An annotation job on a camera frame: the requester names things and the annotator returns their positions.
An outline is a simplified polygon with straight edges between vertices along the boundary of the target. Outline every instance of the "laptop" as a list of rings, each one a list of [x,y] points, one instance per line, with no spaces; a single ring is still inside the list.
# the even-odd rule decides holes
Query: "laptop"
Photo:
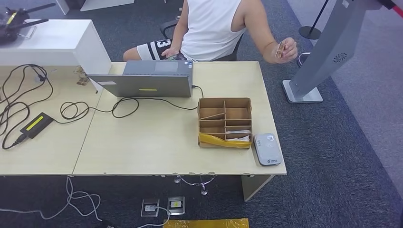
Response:
[[[128,61],[123,75],[87,76],[117,97],[191,97],[193,62]]]

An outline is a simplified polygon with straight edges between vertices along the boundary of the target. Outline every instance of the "drone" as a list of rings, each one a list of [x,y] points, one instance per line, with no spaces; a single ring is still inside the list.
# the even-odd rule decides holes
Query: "drone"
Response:
[[[32,9],[21,8],[19,10],[13,10],[6,7],[5,14],[0,12],[0,45],[14,42],[18,38],[18,33],[22,28],[47,22],[49,19],[41,19],[29,23],[25,23],[25,20],[29,19],[29,13],[43,10],[55,5],[55,3],[51,3]]]

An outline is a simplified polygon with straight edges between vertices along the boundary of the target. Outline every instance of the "cardboard box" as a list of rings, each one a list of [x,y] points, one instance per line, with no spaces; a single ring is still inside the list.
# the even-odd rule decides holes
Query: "cardboard box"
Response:
[[[198,106],[199,133],[218,137],[222,140],[249,136],[252,141],[252,107],[250,98],[201,98]],[[228,133],[245,131],[250,133]],[[201,147],[221,147],[201,142]]]

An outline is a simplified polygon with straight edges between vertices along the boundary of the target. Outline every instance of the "white paper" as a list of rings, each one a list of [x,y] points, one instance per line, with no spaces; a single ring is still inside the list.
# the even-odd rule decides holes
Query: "white paper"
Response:
[[[245,133],[245,134],[250,134],[250,130],[240,130],[240,131],[227,131],[227,134],[236,134],[236,133]]]
[[[242,137],[242,138],[240,138],[240,139],[227,139],[227,141],[245,141],[245,142],[250,142],[250,139],[249,139],[249,135],[248,135],[248,136]]]
[[[108,81],[108,82],[98,82],[100,85],[103,85],[103,86],[105,86],[105,85],[116,85],[116,83],[115,82],[113,82],[113,81]]]

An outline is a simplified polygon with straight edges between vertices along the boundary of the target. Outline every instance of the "man's arm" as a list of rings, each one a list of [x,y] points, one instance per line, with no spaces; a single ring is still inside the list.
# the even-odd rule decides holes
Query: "man's arm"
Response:
[[[181,50],[183,36],[187,33],[188,29],[188,16],[189,16],[189,7],[188,1],[183,1],[182,14],[179,18],[178,23],[175,26],[175,30],[173,31],[173,39],[171,43],[171,48],[165,50],[161,55],[162,56],[173,56],[178,54]]]
[[[250,36],[263,58],[269,63],[286,63],[297,57],[297,44],[292,38],[283,42],[285,48],[281,58],[276,58],[278,43],[270,32],[267,15],[260,0],[242,0],[244,22]]]

